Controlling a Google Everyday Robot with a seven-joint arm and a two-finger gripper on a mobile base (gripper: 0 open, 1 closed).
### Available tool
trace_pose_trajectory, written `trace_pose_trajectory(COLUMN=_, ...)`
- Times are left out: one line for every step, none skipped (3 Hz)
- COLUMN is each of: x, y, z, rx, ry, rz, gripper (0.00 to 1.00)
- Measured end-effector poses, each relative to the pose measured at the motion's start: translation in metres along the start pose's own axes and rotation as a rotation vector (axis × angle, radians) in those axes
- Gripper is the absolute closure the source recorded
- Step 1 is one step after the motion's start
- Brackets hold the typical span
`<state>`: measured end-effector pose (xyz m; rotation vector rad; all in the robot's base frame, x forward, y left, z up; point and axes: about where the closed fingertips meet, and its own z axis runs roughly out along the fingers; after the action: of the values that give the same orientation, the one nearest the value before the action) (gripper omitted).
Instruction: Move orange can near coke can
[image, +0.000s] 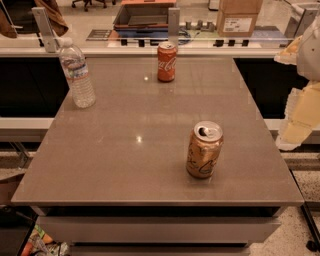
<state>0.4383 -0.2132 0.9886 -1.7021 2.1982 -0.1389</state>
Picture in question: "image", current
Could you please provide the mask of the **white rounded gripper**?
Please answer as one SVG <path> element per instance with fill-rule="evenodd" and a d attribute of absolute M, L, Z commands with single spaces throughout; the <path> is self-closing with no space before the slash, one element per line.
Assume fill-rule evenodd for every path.
<path fill-rule="evenodd" d="M 296 65 L 300 76 L 310 82 L 303 88 L 293 88 L 288 95 L 285 118 L 281 121 L 276 145 L 291 151 L 299 147 L 320 124 L 320 15 L 295 38 L 274 60 Z"/>

